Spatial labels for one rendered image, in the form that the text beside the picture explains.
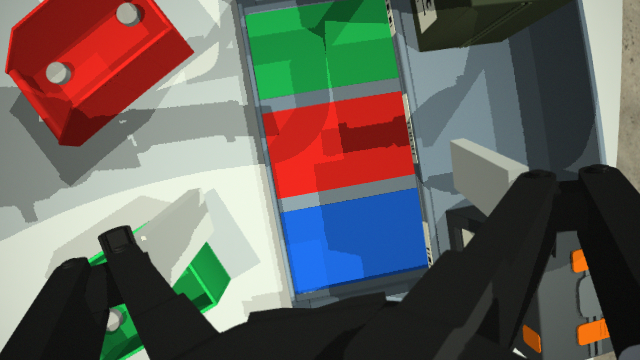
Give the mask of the red bin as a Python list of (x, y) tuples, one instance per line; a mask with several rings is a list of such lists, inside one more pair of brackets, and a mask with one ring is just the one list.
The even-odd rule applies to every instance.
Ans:
[[(118, 20), (123, 3), (137, 25)], [(5, 73), (58, 144), (79, 147), (194, 53), (155, 1), (44, 0), (12, 27)], [(70, 68), (66, 84), (47, 79), (53, 62)]]

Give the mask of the green bin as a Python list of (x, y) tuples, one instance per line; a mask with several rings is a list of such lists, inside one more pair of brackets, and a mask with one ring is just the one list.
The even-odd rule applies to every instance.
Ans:
[[(103, 251), (88, 261), (90, 266), (107, 262)], [(184, 293), (205, 313), (219, 303), (231, 278), (207, 241), (188, 266), (172, 289)], [(122, 313), (123, 322), (116, 330), (106, 331), (100, 360), (125, 360), (144, 349), (125, 304), (113, 308)]]

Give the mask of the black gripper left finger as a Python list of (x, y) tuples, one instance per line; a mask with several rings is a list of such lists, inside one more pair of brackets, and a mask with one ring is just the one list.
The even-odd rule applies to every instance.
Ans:
[(129, 225), (100, 234), (107, 262), (90, 266), (79, 257), (58, 266), (0, 360), (100, 360), (109, 308), (122, 304), (150, 360), (249, 360), (172, 289), (213, 232), (202, 188), (196, 188), (134, 234)]

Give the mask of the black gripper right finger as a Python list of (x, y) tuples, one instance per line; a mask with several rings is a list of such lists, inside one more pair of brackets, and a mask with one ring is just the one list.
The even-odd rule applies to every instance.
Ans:
[(461, 360), (475, 333), (514, 351), (560, 231), (577, 231), (616, 359), (640, 360), (640, 193), (621, 171), (594, 164), (557, 181), (465, 138), (450, 150), (454, 188), (488, 218), (343, 360)]

